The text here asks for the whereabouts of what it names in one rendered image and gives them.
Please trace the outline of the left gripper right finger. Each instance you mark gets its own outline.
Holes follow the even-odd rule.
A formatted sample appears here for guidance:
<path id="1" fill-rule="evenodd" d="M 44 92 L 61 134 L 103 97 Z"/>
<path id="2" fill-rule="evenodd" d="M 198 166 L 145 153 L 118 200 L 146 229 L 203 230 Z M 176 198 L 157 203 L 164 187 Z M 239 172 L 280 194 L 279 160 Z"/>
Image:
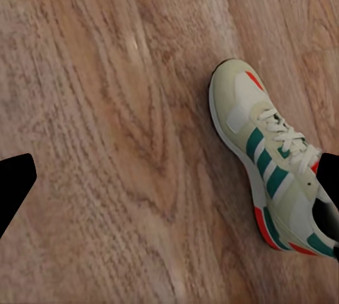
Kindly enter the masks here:
<path id="1" fill-rule="evenodd" d="M 339 210 L 339 156 L 324 152 L 316 178 Z"/>

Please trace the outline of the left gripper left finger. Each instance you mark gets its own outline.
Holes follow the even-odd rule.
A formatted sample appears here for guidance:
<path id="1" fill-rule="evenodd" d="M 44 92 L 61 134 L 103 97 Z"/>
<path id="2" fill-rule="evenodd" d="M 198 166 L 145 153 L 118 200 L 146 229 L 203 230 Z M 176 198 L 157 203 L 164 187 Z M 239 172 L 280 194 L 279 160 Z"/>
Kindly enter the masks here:
<path id="1" fill-rule="evenodd" d="M 30 153 L 0 161 L 0 238 L 36 180 Z"/>

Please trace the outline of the gym shoe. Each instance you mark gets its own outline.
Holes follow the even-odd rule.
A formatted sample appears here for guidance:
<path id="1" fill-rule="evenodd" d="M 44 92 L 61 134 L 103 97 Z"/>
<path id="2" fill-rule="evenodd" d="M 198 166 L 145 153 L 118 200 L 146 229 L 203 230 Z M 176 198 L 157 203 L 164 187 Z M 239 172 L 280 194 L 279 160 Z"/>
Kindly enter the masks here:
<path id="1" fill-rule="evenodd" d="M 246 169 L 263 240 L 274 250 L 334 257 L 339 210 L 316 178 L 322 150 L 286 123 L 244 61 L 220 63 L 207 95 L 217 135 Z"/>

